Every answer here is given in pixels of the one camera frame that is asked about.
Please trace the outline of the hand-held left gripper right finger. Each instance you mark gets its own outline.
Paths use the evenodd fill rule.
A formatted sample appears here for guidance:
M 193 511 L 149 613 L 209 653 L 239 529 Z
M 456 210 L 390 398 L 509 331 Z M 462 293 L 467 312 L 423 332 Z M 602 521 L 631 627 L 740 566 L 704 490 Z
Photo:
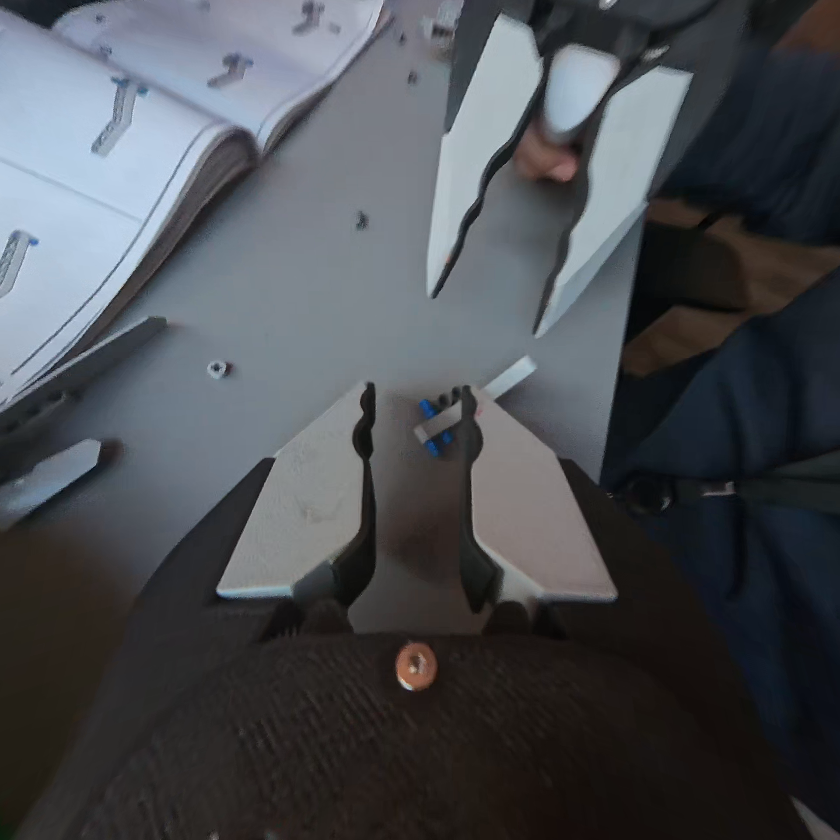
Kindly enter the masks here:
M 556 453 L 481 390 L 464 388 L 459 405 L 459 577 L 470 611 L 616 601 Z

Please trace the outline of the white instruction booklet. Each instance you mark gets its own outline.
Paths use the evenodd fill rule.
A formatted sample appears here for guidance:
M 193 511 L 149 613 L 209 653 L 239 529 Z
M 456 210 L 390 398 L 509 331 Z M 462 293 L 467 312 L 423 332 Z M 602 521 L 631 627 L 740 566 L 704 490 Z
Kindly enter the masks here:
M 2 7 L 2 405 L 81 351 L 390 17 L 386 2 Z

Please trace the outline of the person's right hand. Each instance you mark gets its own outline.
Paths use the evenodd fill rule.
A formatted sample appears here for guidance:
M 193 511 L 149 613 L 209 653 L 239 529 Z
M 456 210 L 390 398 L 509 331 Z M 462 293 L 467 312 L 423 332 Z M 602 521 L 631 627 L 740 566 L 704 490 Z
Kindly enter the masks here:
M 553 142 L 541 117 L 534 118 L 522 135 L 512 162 L 517 173 L 532 181 L 571 182 L 581 164 L 581 142 Z

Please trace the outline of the grey fabric seat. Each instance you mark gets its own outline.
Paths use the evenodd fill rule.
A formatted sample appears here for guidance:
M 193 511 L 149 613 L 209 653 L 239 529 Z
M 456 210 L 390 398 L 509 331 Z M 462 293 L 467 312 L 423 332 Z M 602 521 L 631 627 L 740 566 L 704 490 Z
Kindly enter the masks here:
M 839 833 L 829 826 L 823 819 L 813 813 L 806 805 L 792 797 L 791 802 L 797 811 L 808 837 L 811 839 L 839 839 Z

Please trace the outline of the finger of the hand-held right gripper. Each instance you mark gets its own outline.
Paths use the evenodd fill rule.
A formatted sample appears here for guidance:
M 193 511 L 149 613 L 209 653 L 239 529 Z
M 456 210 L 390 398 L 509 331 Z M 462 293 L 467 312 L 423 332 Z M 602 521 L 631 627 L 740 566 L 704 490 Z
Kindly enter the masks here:
M 451 51 L 427 244 L 431 299 L 455 267 L 543 74 L 532 27 L 503 12 L 462 12 Z
M 608 99 L 586 165 L 583 209 L 566 239 L 562 267 L 545 285 L 533 328 L 536 339 L 578 300 L 647 208 L 693 77 L 656 66 Z

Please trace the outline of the long dark grey lego panel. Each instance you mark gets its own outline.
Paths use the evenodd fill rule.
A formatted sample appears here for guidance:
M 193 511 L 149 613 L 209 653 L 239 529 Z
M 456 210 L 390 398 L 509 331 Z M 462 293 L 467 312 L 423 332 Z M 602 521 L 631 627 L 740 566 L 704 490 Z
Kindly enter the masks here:
M 127 360 L 167 327 L 168 321 L 164 317 L 143 318 L 38 378 L 2 408 L 2 440 L 25 435 L 47 423 L 90 383 Z

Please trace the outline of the person's right forearm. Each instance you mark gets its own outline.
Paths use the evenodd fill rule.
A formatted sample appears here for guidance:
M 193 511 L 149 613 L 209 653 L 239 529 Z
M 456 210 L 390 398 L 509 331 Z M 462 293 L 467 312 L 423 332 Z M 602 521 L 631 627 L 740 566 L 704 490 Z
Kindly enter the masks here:
M 757 235 L 838 245 L 838 55 L 745 49 L 659 194 L 739 216 Z

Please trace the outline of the small grey lego assembly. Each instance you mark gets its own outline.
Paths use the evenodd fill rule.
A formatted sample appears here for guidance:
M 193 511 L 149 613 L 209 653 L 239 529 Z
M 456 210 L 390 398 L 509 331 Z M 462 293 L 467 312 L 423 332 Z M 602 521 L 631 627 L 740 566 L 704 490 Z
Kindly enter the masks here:
M 429 43 L 449 42 L 455 35 L 463 8 L 463 1 L 443 1 L 434 16 L 425 16 L 420 28 Z

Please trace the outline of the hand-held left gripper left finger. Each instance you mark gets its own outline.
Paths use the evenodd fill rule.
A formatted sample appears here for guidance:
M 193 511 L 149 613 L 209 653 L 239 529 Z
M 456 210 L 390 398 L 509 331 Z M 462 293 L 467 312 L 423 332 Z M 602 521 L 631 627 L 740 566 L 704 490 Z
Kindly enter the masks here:
M 375 387 L 353 385 L 275 454 L 216 595 L 355 601 L 375 571 Z

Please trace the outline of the grey angled lego beam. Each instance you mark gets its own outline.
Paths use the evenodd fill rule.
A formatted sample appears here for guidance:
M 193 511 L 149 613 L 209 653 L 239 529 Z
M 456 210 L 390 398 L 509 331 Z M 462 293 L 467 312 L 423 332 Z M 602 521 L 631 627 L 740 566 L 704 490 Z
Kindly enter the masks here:
M 490 401 L 497 401 L 525 382 L 537 369 L 536 361 L 524 355 L 478 388 L 478 392 Z M 452 430 L 462 417 L 462 392 L 461 386 L 455 386 L 449 392 L 440 394 L 436 400 L 426 399 L 419 403 L 424 420 L 414 427 L 413 432 L 420 445 L 433 457 L 440 456 L 443 449 L 455 439 Z

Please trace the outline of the short grey lego panel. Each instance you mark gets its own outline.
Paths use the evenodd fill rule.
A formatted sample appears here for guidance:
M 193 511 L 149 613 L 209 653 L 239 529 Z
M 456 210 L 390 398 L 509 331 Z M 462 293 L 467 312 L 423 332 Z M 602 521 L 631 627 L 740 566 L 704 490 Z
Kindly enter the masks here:
M 95 470 L 103 442 L 85 439 L 38 462 L 21 476 L 1 484 L 1 530 L 13 528 Z

